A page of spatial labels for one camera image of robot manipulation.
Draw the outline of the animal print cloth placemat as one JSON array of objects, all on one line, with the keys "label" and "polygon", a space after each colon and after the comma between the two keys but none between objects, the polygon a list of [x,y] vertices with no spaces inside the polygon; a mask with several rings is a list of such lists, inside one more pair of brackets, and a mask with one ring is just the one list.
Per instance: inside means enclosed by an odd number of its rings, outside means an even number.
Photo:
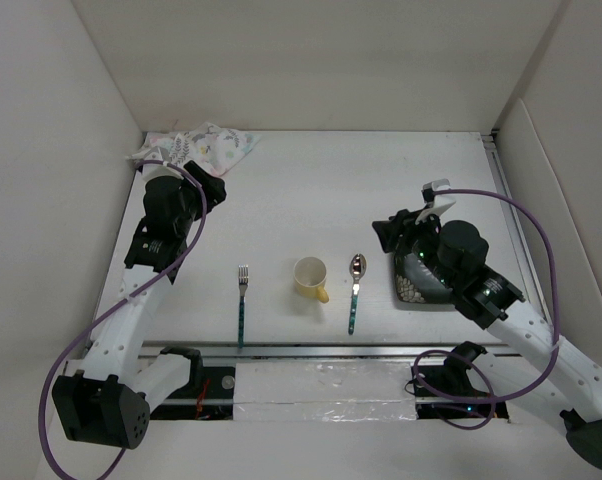
[{"label": "animal print cloth placemat", "polygon": [[167,151],[169,161],[181,168],[193,161],[206,173],[220,178],[248,155],[260,136],[253,132],[219,127],[204,122],[190,131],[149,132],[130,159],[143,159],[155,148]]}]

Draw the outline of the black square floral plate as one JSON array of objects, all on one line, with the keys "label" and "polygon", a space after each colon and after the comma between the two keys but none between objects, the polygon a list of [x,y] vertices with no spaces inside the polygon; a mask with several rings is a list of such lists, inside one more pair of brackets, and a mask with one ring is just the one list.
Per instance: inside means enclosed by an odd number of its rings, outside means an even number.
[{"label": "black square floral plate", "polygon": [[399,302],[451,305],[451,290],[437,279],[418,254],[405,246],[392,254],[392,278]]}]

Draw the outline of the fork with teal handle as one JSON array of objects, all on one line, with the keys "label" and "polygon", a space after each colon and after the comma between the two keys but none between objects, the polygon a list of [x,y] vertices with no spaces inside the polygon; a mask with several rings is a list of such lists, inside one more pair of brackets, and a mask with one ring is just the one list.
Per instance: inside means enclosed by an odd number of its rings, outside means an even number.
[{"label": "fork with teal handle", "polygon": [[246,292],[249,285],[249,267],[247,265],[238,266],[238,288],[239,288],[239,307],[238,307],[238,348],[242,349],[245,344],[245,305]]}]

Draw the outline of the yellow ceramic mug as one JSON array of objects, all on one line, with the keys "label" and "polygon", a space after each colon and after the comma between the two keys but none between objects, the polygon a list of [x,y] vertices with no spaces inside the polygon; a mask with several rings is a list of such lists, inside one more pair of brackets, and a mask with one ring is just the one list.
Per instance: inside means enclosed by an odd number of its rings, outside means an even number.
[{"label": "yellow ceramic mug", "polygon": [[297,293],[304,298],[328,303],[330,298],[325,289],[326,279],[327,268],[319,258],[301,258],[294,265],[294,285]]}]

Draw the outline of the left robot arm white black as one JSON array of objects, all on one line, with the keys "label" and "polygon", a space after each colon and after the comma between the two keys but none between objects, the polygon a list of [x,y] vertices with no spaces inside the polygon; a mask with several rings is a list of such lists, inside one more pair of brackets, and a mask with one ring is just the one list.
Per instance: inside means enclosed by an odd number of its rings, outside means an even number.
[{"label": "left robot arm white black", "polygon": [[158,306],[173,286],[184,257],[199,239],[211,210],[226,198],[222,179],[195,162],[182,167],[156,160],[142,164],[144,215],[124,259],[120,307],[107,315],[77,371],[59,376],[52,398],[71,441],[136,448],[152,412],[179,393],[197,394],[204,384],[196,349],[166,347],[147,368],[138,356]]}]

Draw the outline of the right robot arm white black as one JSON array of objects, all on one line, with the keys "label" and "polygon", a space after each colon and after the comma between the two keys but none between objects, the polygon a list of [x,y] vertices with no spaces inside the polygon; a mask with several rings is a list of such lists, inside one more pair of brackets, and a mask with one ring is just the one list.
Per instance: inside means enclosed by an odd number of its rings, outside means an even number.
[{"label": "right robot arm white black", "polygon": [[602,470],[602,367],[557,336],[522,292],[487,266],[489,245],[477,228],[462,220],[441,223],[434,215],[422,220],[407,210],[372,227],[384,252],[415,254],[450,289],[459,313],[549,373],[567,401],[559,415],[568,444]]}]

